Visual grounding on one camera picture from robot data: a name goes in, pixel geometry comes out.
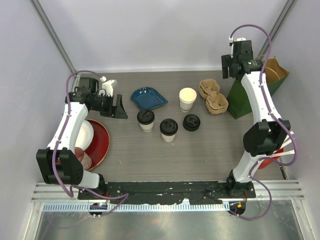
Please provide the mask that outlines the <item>green paper bag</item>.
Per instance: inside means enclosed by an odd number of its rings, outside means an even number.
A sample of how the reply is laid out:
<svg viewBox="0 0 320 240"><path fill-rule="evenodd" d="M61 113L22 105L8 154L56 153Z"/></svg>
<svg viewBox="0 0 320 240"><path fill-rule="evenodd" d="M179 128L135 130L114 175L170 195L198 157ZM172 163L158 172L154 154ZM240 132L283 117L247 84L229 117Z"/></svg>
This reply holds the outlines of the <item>green paper bag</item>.
<svg viewBox="0 0 320 240"><path fill-rule="evenodd" d="M275 94L290 72L281 67L274 55L267 60L265 67L266 82L271 96ZM252 112L248 95L239 80L235 80L226 98L228 111L235 118L241 118Z"/></svg>

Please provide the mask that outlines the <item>white paper cup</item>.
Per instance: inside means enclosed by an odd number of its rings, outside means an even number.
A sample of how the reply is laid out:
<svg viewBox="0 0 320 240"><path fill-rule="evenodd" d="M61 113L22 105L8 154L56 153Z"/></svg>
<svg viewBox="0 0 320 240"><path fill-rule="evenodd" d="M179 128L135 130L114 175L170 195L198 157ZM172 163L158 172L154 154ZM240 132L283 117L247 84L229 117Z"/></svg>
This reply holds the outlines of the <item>white paper cup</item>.
<svg viewBox="0 0 320 240"><path fill-rule="evenodd" d="M151 122L149 124L139 123L139 125L144 132L150 132L154 127L154 122Z"/></svg>
<svg viewBox="0 0 320 240"><path fill-rule="evenodd" d="M167 142L170 143L174 140L176 133L175 134L165 134L165 133L161 133L162 139Z"/></svg>

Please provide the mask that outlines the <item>stack of white paper cups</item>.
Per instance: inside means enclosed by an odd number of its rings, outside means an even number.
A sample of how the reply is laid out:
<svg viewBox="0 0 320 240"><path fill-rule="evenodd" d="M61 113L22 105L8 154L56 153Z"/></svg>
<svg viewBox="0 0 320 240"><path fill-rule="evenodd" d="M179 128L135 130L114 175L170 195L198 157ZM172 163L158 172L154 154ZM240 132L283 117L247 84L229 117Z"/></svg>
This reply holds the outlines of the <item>stack of white paper cups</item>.
<svg viewBox="0 0 320 240"><path fill-rule="evenodd" d="M190 87L185 87L179 92L179 105L182 112L189 112L197 98L197 92Z"/></svg>

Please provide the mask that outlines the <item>stack of black lids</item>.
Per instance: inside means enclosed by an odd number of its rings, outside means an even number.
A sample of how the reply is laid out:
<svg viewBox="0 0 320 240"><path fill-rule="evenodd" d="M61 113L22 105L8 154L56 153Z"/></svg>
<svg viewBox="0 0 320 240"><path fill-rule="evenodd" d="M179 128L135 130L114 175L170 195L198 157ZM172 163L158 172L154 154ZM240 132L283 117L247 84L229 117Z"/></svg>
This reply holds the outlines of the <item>stack of black lids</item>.
<svg viewBox="0 0 320 240"><path fill-rule="evenodd" d="M185 130L189 132L194 132L199 129L201 125L200 118L195 114L188 114L183 119L182 125Z"/></svg>

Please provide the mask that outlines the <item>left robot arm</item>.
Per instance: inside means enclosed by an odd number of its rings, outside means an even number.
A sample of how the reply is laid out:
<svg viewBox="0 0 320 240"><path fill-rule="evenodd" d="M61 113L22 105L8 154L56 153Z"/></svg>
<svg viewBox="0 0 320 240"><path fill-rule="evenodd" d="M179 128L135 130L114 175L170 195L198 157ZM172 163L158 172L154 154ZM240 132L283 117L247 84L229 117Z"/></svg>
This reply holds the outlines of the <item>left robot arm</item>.
<svg viewBox="0 0 320 240"><path fill-rule="evenodd" d="M57 131L45 149L36 153L42 178L46 184L59 185L70 197L71 188L88 191L100 200L107 192L104 177L83 168L75 155L76 140L81 126L90 111L97 111L103 117L127 119L122 95L114 96L116 80L100 77L102 93L89 88L85 91L66 91L64 112Z"/></svg>

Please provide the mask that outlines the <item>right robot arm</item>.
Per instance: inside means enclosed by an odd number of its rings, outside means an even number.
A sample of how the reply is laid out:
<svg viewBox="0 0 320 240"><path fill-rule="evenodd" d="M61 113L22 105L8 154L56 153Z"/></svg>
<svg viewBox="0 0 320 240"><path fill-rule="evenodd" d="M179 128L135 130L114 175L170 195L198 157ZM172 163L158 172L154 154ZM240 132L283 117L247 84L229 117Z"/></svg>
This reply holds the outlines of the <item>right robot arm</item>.
<svg viewBox="0 0 320 240"><path fill-rule="evenodd" d="M244 153L230 172L223 190L239 198L252 187L252 176L263 160L278 151L291 128L282 120L268 90L261 60L255 60L251 40L229 39L231 53L221 57L222 77L233 78L244 88L253 113L253 126L243 136Z"/></svg>

